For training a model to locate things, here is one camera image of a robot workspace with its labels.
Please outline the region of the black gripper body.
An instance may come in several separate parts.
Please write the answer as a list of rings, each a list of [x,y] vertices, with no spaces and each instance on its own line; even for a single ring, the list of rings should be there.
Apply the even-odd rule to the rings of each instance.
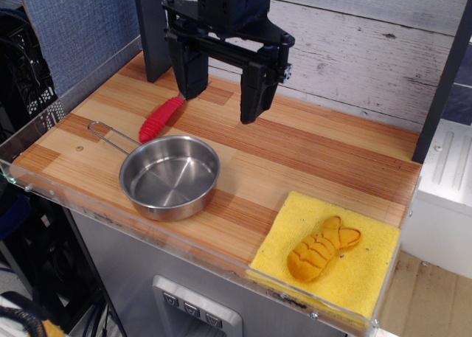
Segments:
[[[190,42],[196,52],[243,69],[266,67],[270,79],[291,77],[288,51],[292,35],[268,19],[271,0],[165,0],[168,30]]]

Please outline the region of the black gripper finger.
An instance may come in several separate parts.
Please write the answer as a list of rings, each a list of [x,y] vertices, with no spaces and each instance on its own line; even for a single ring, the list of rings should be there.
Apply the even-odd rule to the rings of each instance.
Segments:
[[[241,75],[240,120],[254,122],[272,104],[278,86],[277,73],[265,64],[249,62]]]
[[[169,38],[168,46],[178,90],[186,100],[196,98],[208,84],[209,58],[191,49],[188,41]]]

